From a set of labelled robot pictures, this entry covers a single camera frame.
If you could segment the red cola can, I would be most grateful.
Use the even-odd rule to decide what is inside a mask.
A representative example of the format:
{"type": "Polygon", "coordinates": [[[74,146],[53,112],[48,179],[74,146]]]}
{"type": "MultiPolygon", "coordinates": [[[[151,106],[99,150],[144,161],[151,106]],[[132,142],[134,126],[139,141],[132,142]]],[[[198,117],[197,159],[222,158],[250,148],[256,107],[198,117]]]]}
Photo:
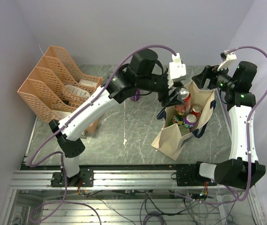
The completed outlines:
{"type": "Polygon", "coordinates": [[[193,114],[195,117],[198,117],[202,112],[203,107],[199,104],[194,104],[191,106],[190,114],[193,114]]]}
{"type": "Polygon", "coordinates": [[[191,108],[191,94],[186,87],[179,89],[178,97],[182,100],[182,103],[175,105],[175,109],[179,113],[188,113],[191,108]]]}

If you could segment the green Perrier glass bottle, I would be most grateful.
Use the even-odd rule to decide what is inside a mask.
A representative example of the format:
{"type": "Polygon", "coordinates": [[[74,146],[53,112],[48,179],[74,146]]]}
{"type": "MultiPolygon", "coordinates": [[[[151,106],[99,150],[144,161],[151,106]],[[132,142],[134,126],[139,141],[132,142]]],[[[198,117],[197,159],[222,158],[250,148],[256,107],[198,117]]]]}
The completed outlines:
{"type": "Polygon", "coordinates": [[[182,112],[177,112],[170,120],[169,125],[177,124],[178,126],[183,125],[185,114],[182,112]]]}

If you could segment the red cola can front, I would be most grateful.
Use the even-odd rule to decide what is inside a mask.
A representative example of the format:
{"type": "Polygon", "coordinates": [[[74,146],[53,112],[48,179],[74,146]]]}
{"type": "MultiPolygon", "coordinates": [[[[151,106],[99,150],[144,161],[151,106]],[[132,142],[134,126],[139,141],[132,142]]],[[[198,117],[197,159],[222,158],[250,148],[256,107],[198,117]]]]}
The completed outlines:
{"type": "Polygon", "coordinates": [[[190,114],[193,114],[195,117],[198,117],[202,112],[203,107],[199,104],[194,104],[191,106],[190,114]]]}

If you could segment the purple Fanta can front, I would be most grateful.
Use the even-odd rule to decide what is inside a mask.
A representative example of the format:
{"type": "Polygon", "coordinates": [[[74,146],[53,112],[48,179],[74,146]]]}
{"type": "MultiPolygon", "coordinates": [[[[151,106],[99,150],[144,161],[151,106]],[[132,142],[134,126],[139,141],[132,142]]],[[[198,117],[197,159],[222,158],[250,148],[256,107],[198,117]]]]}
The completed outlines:
{"type": "Polygon", "coordinates": [[[197,122],[197,117],[194,114],[188,114],[183,119],[183,126],[191,129],[197,122]]]}

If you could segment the purple fanta can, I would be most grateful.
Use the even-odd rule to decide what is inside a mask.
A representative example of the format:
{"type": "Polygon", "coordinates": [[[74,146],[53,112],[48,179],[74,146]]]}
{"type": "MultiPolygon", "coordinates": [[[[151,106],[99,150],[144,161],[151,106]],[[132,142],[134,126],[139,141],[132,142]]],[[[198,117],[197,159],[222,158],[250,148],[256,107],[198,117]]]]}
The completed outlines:
{"type": "Polygon", "coordinates": [[[183,119],[183,126],[191,129],[197,122],[197,117],[194,114],[188,114],[183,119]]]}
{"type": "Polygon", "coordinates": [[[138,101],[140,99],[140,90],[137,90],[136,93],[130,97],[132,101],[138,101]]]}

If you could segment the cream canvas tote bag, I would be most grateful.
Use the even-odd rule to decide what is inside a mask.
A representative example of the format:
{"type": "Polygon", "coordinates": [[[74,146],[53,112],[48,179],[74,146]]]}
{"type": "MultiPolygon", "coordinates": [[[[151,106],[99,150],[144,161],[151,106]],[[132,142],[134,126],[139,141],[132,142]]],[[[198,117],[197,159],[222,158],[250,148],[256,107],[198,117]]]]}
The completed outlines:
{"type": "Polygon", "coordinates": [[[178,158],[186,140],[192,136],[196,138],[203,136],[216,105],[214,89],[201,90],[193,81],[186,84],[185,87],[192,95],[191,104],[198,104],[202,107],[200,115],[197,116],[196,124],[187,132],[183,131],[182,125],[170,125],[171,119],[177,111],[175,106],[165,107],[157,115],[158,120],[164,120],[163,128],[151,144],[152,147],[173,160],[178,158]]]}

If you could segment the clear Chang bottle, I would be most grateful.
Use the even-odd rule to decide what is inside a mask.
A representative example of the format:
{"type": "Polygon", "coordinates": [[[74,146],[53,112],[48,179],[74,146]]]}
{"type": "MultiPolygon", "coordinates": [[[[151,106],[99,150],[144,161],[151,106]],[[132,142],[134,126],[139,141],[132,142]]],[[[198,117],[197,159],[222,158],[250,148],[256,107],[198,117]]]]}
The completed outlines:
{"type": "Polygon", "coordinates": [[[186,134],[190,133],[190,129],[185,127],[184,125],[180,125],[179,127],[181,136],[185,136],[186,134]]]}

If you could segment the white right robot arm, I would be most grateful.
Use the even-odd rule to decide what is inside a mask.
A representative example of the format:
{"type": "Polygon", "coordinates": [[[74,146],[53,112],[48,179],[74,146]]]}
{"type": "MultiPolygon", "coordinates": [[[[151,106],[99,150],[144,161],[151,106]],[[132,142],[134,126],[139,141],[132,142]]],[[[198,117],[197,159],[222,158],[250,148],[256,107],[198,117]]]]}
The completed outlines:
{"type": "Polygon", "coordinates": [[[201,185],[211,179],[217,184],[247,189],[265,175],[266,167],[259,163],[256,154],[252,126],[256,98],[249,90],[256,73],[255,64],[241,61],[233,76],[228,75],[228,69],[205,66],[199,75],[192,77],[198,88],[203,88],[206,80],[209,80],[208,89],[218,88],[225,92],[231,122],[229,159],[218,164],[197,162],[197,170],[190,174],[194,185],[201,185]]]}

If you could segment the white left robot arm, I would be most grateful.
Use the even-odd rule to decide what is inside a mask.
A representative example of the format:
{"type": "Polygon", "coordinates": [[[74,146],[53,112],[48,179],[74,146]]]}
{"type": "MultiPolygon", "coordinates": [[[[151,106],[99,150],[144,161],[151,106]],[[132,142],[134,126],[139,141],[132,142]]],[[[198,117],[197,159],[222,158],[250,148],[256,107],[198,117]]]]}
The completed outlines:
{"type": "Polygon", "coordinates": [[[177,90],[172,93],[170,90],[180,87],[186,75],[185,64],[179,53],[172,51],[168,70],[161,75],[153,74],[154,66],[161,65],[153,48],[153,45],[148,45],[130,54],[127,58],[131,61],[123,61],[117,66],[94,94],[74,112],[61,120],[50,121],[49,126],[63,151],[62,180],[68,186],[74,186],[79,181],[79,156],[85,150],[80,136],[103,113],[133,97],[137,90],[158,93],[162,106],[180,103],[177,90]]]}

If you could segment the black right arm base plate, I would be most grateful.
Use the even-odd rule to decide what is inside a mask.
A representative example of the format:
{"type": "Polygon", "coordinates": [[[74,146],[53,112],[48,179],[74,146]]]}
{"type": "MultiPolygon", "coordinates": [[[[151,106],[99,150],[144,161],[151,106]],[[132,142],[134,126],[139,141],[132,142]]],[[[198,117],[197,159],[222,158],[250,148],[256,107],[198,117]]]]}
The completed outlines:
{"type": "Polygon", "coordinates": [[[216,186],[209,178],[204,178],[192,170],[178,170],[171,174],[171,179],[176,181],[178,187],[192,187],[192,186],[216,186]]]}

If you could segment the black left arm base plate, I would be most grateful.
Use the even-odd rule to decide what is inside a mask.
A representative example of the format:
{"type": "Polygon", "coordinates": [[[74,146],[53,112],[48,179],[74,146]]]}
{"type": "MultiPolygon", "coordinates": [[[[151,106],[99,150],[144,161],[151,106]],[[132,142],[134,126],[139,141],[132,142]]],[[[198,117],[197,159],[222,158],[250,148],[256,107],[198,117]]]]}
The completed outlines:
{"type": "Polygon", "coordinates": [[[51,179],[51,187],[64,187],[65,181],[68,187],[92,187],[94,182],[94,173],[90,169],[81,169],[75,176],[65,179],[63,171],[54,172],[51,179]]]}

